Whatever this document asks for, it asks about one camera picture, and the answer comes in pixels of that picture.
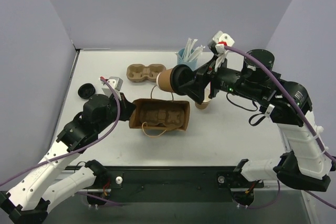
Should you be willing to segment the brown paper cup stack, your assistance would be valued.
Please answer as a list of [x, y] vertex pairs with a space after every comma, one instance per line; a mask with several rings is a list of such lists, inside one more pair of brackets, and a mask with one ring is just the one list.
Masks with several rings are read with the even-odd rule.
[[195, 104], [195, 107], [197, 108], [197, 109], [199, 109], [199, 110], [204, 110], [204, 109], [206, 109], [207, 107], [208, 107], [208, 105], [210, 104], [210, 102], [211, 102], [211, 98], [209, 98], [209, 96], [205, 96], [204, 97], [204, 100], [203, 100], [203, 102], [202, 103], [197, 103], [197, 102], [194, 102], [194, 104]]

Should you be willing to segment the black plastic cup lid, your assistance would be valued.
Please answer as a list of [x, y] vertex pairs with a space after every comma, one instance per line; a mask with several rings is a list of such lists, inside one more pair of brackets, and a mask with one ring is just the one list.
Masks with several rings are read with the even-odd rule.
[[181, 86], [191, 81], [193, 70], [187, 65], [176, 65], [170, 73], [170, 85], [174, 93], [185, 95], [181, 90]]

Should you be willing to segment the green paper bag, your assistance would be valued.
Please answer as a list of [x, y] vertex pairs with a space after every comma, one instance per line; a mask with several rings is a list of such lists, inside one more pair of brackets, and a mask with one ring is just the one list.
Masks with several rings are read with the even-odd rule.
[[171, 94], [169, 100], [155, 99], [153, 91], [150, 98], [133, 101], [136, 109], [129, 120], [130, 129], [141, 129], [150, 138], [160, 137], [170, 131], [186, 131], [190, 120], [191, 106], [188, 101], [180, 101]]

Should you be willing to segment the single brown paper cup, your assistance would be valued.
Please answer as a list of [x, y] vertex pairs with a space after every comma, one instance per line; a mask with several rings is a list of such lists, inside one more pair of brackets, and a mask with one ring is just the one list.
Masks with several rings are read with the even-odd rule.
[[174, 92], [170, 81], [172, 70], [173, 70], [172, 68], [166, 69], [158, 74], [156, 78], [156, 85], [160, 90], [165, 92], [172, 92], [172, 93]]

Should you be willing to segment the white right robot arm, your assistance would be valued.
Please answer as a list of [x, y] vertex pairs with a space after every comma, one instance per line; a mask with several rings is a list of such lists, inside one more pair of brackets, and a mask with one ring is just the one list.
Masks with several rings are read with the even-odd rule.
[[175, 66], [169, 77], [173, 91], [202, 103], [204, 90], [210, 86], [210, 98], [223, 91], [258, 103], [259, 117], [270, 118], [278, 126], [285, 148], [273, 159], [240, 161], [233, 172], [234, 183], [245, 186], [258, 180], [279, 180], [292, 189], [325, 192], [335, 160], [320, 138], [306, 88], [282, 80], [272, 69], [274, 55], [265, 49], [244, 53], [239, 71], [228, 68], [226, 63], [216, 68], [217, 59], [214, 55], [196, 70]]

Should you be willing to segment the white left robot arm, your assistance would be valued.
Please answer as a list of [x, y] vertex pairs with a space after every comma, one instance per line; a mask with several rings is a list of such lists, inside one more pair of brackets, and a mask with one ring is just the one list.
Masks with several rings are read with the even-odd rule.
[[128, 121], [136, 109], [124, 94], [119, 97], [93, 95], [57, 135], [46, 155], [25, 178], [9, 191], [1, 192], [1, 209], [13, 223], [43, 223], [51, 210], [76, 192], [108, 182], [107, 169], [97, 160], [86, 161], [72, 175], [55, 182], [59, 174], [98, 139], [107, 127]]

